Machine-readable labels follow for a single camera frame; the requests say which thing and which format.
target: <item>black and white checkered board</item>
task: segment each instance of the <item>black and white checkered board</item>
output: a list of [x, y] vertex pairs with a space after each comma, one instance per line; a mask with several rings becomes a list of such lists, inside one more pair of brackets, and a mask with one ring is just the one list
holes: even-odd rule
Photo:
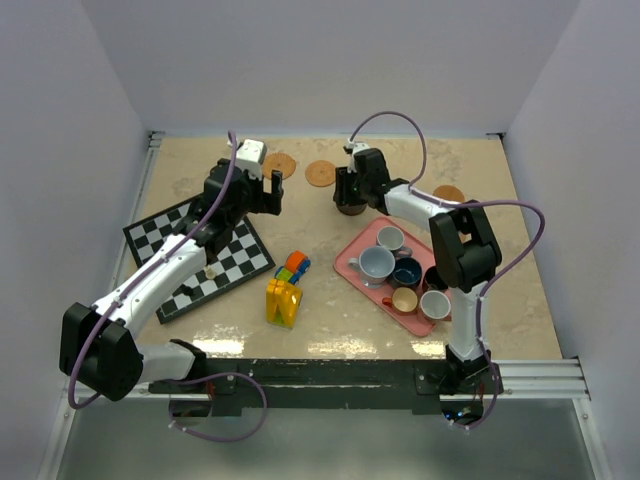
[[[124, 229], [129, 249], [138, 267], [164, 244], [173, 227], [187, 214], [193, 198]], [[209, 280], [204, 270], [193, 275], [157, 310], [160, 323], [167, 323], [222, 295], [275, 266], [260, 237], [245, 218], [233, 231], [232, 241], [211, 265], [216, 277]]]

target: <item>red tray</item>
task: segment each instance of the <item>red tray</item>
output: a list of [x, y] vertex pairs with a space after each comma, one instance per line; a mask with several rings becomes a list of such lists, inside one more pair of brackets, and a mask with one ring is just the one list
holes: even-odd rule
[[[429, 267], [436, 264], [433, 257], [433, 251], [400, 227], [400, 225], [392, 222], [387, 217], [378, 217], [367, 225], [367, 227], [338, 254], [335, 262], [333, 263], [333, 267], [340, 275], [346, 278], [351, 285], [369, 297], [371, 301], [393, 317], [400, 325], [418, 337], [426, 337], [435, 328], [435, 324], [424, 318], [420, 312], [410, 315], [400, 315], [391, 310], [390, 307], [382, 305], [382, 299], [384, 297], [390, 297], [393, 293], [391, 285], [385, 284], [378, 289], [367, 288], [360, 281], [360, 275], [358, 272], [349, 268], [348, 265], [350, 258], [359, 257], [362, 250], [375, 245], [378, 231], [380, 231], [382, 227], [387, 227], [389, 225], [402, 230], [402, 233], [404, 233], [404, 244], [413, 250], [413, 258], [420, 262], [420, 265], [422, 266], [422, 275], [424, 277], [424, 272], [426, 272]], [[422, 287], [420, 287], [417, 292], [419, 296], [422, 294], [421, 288]]]

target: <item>cable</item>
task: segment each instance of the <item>cable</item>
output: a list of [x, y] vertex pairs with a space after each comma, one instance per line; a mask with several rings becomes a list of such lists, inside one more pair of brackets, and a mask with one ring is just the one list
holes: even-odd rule
[[362, 130], [362, 127], [364, 127], [367, 123], [369, 123], [374, 118], [381, 117], [382, 115], [394, 115], [396, 117], [404, 118], [407, 122], [413, 125], [413, 128], [416, 129], [416, 132], [418, 133], [418, 137], [420, 138], [420, 144], [422, 145], [422, 167], [420, 168], [420, 173], [418, 174], [418, 176], [409, 182], [409, 189], [411, 189], [411, 187], [413, 187], [413, 185], [422, 178], [422, 176], [424, 175], [424, 172], [427, 169], [427, 142], [424, 139], [422, 130], [420, 130], [420, 127], [418, 126], [418, 124], [411, 117], [409, 117], [408, 115], [405, 115], [404, 113], [396, 112], [394, 110], [383, 110], [382, 112], [374, 113], [373, 115], [365, 118], [362, 121], [362, 123], [360, 123], [360, 125], [356, 127], [353, 134], [351, 134], [351, 137], [349, 137], [349, 141], [353, 142], [353, 139], [356, 138], [356, 135], [358, 134], [358, 132], [360, 132], [360, 130]]
[[[232, 131], [232, 130], [229, 130], [228, 136], [229, 136], [229, 140], [231, 141], [231, 159], [230, 159], [229, 167], [227, 168], [227, 175], [225, 176], [224, 182], [222, 184], [222, 188], [220, 189], [220, 193], [218, 194], [218, 196], [216, 197], [215, 201], [213, 202], [213, 205], [211, 205], [209, 210], [207, 210], [207, 213], [204, 215], [204, 217], [202, 217], [202, 220], [200, 220], [200, 222], [182, 240], [180, 240], [172, 249], [170, 249], [167, 252], [167, 254], [165, 256], [166, 259], [171, 258], [171, 256], [176, 251], [178, 251], [180, 248], [182, 248], [182, 246], [185, 243], [187, 243], [189, 240], [191, 240], [191, 238], [193, 238], [193, 236], [200, 229], [202, 229], [202, 227], [204, 227], [206, 225], [206, 223], [209, 221], [209, 219], [211, 218], [213, 213], [216, 211], [216, 209], [218, 208], [218, 206], [222, 202], [222, 199], [224, 198], [225, 194], [227, 193], [227, 189], [229, 188], [229, 185], [231, 184], [231, 177], [233, 176], [233, 170], [234, 170], [235, 165], [236, 165], [236, 154], [238, 152], [238, 139], [236, 138], [235, 132]], [[89, 348], [91, 347], [91, 344], [93, 343], [93, 340], [96, 338], [96, 336], [98, 335], [98, 333], [102, 329], [102, 326], [106, 323], [106, 321], [109, 319], [109, 317], [111, 317], [113, 312], [116, 311], [116, 309], [118, 308], [118, 304], [121, 304], [120, 302], [122, 302], [122, 300], [126, 299], [127, 296], [131, 293], [131, 291], [134, 288], [136, 288], [145, 278], [147, 278], [149, 276], [149, 274], [151, 272], [153, 272], [156, 268], [158, 268], [164, 262], [165, 262], [164, 259], [159, 259], [156, 262], [154, 262], [153, 264], [151, 264], [149, 266], [145, 266], [146, 268], [142, 271], [142, 273], [140, 273], [140, 275], [138, 275], [138, 277], [136, 277], [135, 280], [133, 280], [127, 287], [124, 288], [124, 290], [120, 294], [119, 298], [116, 298], [116, 300], [114, 300], [114, 302], [111, 305], [109, 305], [107, 310], [100, 317], [98, 322], [95, 324], [95, 326], [93, 327], [93, 329], [91, 330], [91, 332], [87, 336], [87, 339], [85, 340], [84, 344], [82, 345], [82, 348], [80, 349], [80, 353], [78, 353], [78, 357], [76, 358], [76, 362], [73, 365], [73, 369], [71, 370], [71, 377], [69, 379], [69, 390], [67, 392], [67, 400], [68, 400], [69, 406], [71, 408], [76, 409], [76, 410], [84, 408], [87, 405], [91, 404], [96, 398], [98, 398], [100, 396], [99, 393], [95, 393], [94, 395], [92, 395], [91, 397], [89, 397], [87, 400], [85, 400], [82, 403], [76, 402], [76, 399], [75, 399], [76, 382], [78, 381], [78, 375], [80, 374], [80, 367], [82, 366], [82, 362], [84, 361], [85, 357], [87, 356], [87, 352], [89, 351]]]
[[466, 430], [471, 430], [473, 428], [479, 427], [489, 417], [489, 415], [491, 415], [491, 412], [493, 412], [493, 409], [496, 406], [498, 395], [500, 394], [500, 391], [499, 391], [500, 374], [498, 373], [498, 369], [496, 368], [495, 364], [491, 361], [491, 357], [489, 356], [489, 352], [484, 346], [484, 342], [481, 340], [482, 338], [482, 299], [487, 295], [487, 292], [489, 291], [489, 289], [500, 278], [502, 278], [509, 270], [515, 267], [518, 263], [520, 263], [522, 259], [526, 257], [531, 250], [533, 250], [533, 247], [536, 246], [536, 244], [540, 241], [540, 238], [542, 237], [547, 221], [545, 219], [544, 214], [538, 207], [531, 205], [530, 203], [521, 202], [519, 200], [491, 200], [488, 202], [449, 203], [449, 202], [442, 201], [437, 197], [433, 197], [424, 192], [421, 192], [417, 189], [413, 190], [413, 194], [416, 195], [418, 198], [426, 200], [435, 205], [439, 205], [441, 207], [446, 207], [446, 208], [453, 208], [453, 209], [461, 209], [461, 208], [469, 208], [469, 207], [495, 207], [498, 205], [515, 205], [521, 208], [528, 208], [529, 210], [532, 210], [538, 215], [538, 218], [540, 219], [540, 224], [538, 225], [538, 231], [534, 235], [533, 239], [531, 240], [527, 248], [525, 248], [506, 267], [500, 270], [495, 277], [493, 277], [491, 280], [487, 282], [487, 284], [482, 288], [482, 290], [480, 290], [480, 293], [478, 294], [478, 300], [476, 300], [476, 335], [478, 337], [478, 344], [480, 346], [480, 349], [482, 350], [482, 355], [484, 356], [485, 360], [489, 364], [489, 369], [491, 370], [491, 375], [493, 376], [494, 388], [493, 388], [493, 396], [491, 397], [491, 403], [487, 407], [487, 410], [484, 413], [484, 415], [480, 417], [478, 420], [476, 420], [475, 422], [473, 422], [472, 424], [464, 426]]
[[169, 428], [173, 427], [173, 425], [177, 425], [178, 430], [180, 430], [181, 432], [187, 433], [189, 435], [193, 435], [194, 437], [198, 437], [203, 440], [209, 440], [211, 442], [222, 442], [222, 443], [239, 442], [240, 440], [249, 438], [251, 435], [253, 435], [258, 430], [260, 430], [260, 427], [262, 427], [262, 424], [267, 418], [267, 395], [264, 393], [264, 389], [260, 386], [260, 384], [250, 376], [245, 375], [243, 373], [238, 373], [238, 372], [226, 372], [226, 373], [216, 373], [214, 375], [197, 378], [195, 380], [171, 380], [171, 381], [168, 381], [168, 383], [172, 383], [176, 385], [195, 385], [196, 383], [208, 382], [209, 380], [214, 380], [216, 378], [221, 378], [221, 377], [227, 377], [229, 375], [242, 378], [248, 381], [249, 383], [251, 383], [254, 387], [256, 387], [256, 389], [258, 390], [258, 393], [260, 394], [260, 397], [262, 398], [262, 413], [260, 414], [260, 418], [258, 419], [258, 422], [255, 424], [255, 426], [251, 430], [249, 430], [246, 433], [243, 433], [242, 435], [238, 435], [237, 437], [216, 437], [213, 435], [208, 435], [206, 433], [198, 432], [191, 428], [183, 427], [177, 422], [176, 418], [173, 415], [173, 411], [171, 410], [171, 404], [169, 404], [169, 419], [171, 420], [171, 423], [169, 424]]

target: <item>cork coaster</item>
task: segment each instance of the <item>cork coaster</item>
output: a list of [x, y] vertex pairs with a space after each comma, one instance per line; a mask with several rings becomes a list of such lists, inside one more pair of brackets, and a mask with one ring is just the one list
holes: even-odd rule
[[336, 166], [326, 160], [317, 160], [307, 167], [304, 176], [314, 187], [328, 187], [336, 181]]
[[296, 161], [286, 153], [272, 153], [267, 155], [262, 164], [262, 173], [271, 180], [271, 172], [282, 172], [282, 178], [289, 178], [296, 171]]
[[453, 185], [440, 185], [433, 191], [433, 194], [436, 197], [439, 197], [443, 200], [448, 200], [450, 202], [458, 202], [464, 203], [464, 193], [460, 191], [459, 188], [454, 187]]

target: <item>wooden table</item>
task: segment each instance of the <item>wooden table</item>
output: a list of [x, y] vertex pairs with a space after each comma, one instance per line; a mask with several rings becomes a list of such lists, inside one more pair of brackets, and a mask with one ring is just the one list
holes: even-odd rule
[[[342, 215], [332, 201], [333, 186], [317, 188], [305, 179], [305, 167], [314, 160], [347, 164], [348, 157], [342, 151], [344, 139], [252, 138], [265, 141], [270, 152], [288, 153], [297, 163], [295, 173], [284, 181], [282, 214], [250, 215], [276, 265], [283, 265], [294, 250], [303, 251], [312, 261], [300, 282], [304, 302], [295, 328], [281, 329], [265, 320], [265, 288], [271, 272], [167, 325], [151, 319], [139, 337], [140, 343], [180, 338], [216, 357], [441, 358], [449, 336], [448, 324], [439, 324], [428, 337], [414, 337], [333, 269], [340, 250], [379, 215], [371, 209], [357, 217]], [[417, 139], [365, 140], [382, 150], [392, 178], [412, 179], [419, 171]], [[427, 174], [417, 184], [423, 191], [433, 192], [439, 185], [452, 184], [468, 199], [516, 198], [499, 140], [433, 139], [428, 142], [428, 150]], [[228, 156], [224, 138], [164, 139], [143, 216], [201, 192], [211, 167]], [[494, 207], [487, 214], [505, 265], [529, 241], [522, 213], [515, 207]], [[396, 220], [430, 245], [428, 233]], [[532, 255], [496, 284], [490, 307], [489, 339], [495, 358], [561, 358]]]

